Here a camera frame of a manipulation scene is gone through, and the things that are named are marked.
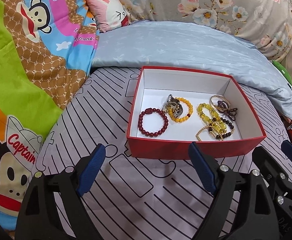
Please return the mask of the silver metal wristwatch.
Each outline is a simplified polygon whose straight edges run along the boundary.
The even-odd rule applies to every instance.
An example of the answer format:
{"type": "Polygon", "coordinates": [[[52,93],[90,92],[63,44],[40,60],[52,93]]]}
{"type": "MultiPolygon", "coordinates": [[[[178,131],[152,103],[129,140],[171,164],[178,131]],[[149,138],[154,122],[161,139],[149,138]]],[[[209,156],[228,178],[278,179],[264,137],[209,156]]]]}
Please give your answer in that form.
{"type": "Polygon", "coordinates": [[[171,94],[169,94],[163,104],[162,111],[164,111],[164,113],[168,113],[171,118],[176,119],[182,115],[183,107],[177,98],[174,98],[171,94]]]}

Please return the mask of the grey striped bed sheet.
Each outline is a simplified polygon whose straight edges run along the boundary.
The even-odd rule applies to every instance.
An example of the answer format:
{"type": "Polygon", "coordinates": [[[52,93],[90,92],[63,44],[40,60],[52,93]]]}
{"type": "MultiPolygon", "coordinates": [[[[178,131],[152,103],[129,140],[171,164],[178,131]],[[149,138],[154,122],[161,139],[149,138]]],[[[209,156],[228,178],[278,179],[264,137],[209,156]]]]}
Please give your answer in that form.
{"type": "Polygon", "coordinates": [[[105,239],[190,239],[212,202],[190,161],[131,155],[126,136],[137,85],[150,97],[138,102],[139,109],[160,108],[169,94],[196,107],[213,94],[234,101],[244,93],[266,133],[261,146],[292,182],[292,162],[281,151],[288,134],[263,92],[235,86],[225,76],[187,70],[99,68],[68,103],[33,170],[60,173],[103,144],[106,158],[83,204],[105,239]]]}

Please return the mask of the green plastic object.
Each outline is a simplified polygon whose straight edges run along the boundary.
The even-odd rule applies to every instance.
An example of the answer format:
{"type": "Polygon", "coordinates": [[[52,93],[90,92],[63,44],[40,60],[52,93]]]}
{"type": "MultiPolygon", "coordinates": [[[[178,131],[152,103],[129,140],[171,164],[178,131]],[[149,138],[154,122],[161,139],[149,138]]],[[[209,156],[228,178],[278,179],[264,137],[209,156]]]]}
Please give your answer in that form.
{"type": "Polygon", "coordinates": [[[276,67],[278,71],[281,72],[281,74],[285,77],[285,79],[289,82],[289,84],[292,86],[292,78],[290,77],[289,72],[286,70],[286,68],[277,61],[272,61],[272,64],[276,67]]]}

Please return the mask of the red cardboard box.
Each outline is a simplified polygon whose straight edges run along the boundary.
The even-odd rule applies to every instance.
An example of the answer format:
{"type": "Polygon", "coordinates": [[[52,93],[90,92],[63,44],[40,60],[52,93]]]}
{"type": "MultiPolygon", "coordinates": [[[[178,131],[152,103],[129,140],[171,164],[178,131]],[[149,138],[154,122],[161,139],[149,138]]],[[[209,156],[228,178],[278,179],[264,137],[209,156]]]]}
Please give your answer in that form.
{"type": "Polygon", "coordinates": [[[176,67],[143,66],[134,93],[126,134],[133,157],[182,160],[200,155],[214,158],[234,157],[251,152],[266,138],[266,133],[249,99],[235,79],[226,74],[176,67]],[[146,136],[163,127],[156,112],[140,115],[146,109],[161,109],[168,99],[185,98],[193,108],[210,103],[212,96],[222,96],[238,109],[228,138],[214,139],[205,123],[193,112],[182,123],[168,120],[163,134],[146,136]]]}

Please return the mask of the grey floral quilt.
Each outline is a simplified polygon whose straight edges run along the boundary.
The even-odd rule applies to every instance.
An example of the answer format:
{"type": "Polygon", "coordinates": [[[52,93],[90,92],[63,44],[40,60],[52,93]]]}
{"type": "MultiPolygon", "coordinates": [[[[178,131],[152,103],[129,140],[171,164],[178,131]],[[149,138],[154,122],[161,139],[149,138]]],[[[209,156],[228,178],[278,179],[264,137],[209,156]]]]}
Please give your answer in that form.
{"type": "Polygon", "coordinates": [[[292,50],[292,0],[119,0],[133,21],[195,23],[253,43],[268,59],[292,50]]]}

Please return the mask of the colourful cartoon monkey quilt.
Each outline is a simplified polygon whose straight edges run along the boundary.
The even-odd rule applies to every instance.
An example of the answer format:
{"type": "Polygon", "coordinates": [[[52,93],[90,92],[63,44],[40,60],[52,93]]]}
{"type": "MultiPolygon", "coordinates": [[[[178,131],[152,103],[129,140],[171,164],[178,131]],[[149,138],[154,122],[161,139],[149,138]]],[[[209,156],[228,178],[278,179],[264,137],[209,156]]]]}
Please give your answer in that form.
{"type": "Polygon", "coordinates": [[[0,0],[0,226],[14,231],[51,129],[98,44],[86,0],[0,0]]]}

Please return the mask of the light blue pillow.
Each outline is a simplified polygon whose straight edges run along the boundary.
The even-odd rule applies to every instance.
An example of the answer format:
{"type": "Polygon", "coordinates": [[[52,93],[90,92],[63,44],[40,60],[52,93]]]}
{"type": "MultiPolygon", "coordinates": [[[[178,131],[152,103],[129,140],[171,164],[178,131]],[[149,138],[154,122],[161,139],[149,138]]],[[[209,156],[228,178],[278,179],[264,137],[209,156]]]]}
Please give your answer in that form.
{"type": "Polygon", "coordinates": [[[100,33],[93,67],[171,66],[231,75],[292,120],[292,86],[253,45],[194,23],[139,21],[100,33]]]}

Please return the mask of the pink cartoon pillow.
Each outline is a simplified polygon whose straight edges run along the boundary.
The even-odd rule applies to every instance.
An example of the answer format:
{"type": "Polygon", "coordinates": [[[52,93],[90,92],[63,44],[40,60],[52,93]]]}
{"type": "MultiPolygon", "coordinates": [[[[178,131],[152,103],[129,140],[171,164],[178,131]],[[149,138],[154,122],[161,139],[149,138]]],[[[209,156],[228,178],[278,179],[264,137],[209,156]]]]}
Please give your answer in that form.
{"type": "Polygon", "coordinates": [[[102,33],[130,24],[128,13],[119,0],[86,0],[86,3],[102,33]]]}

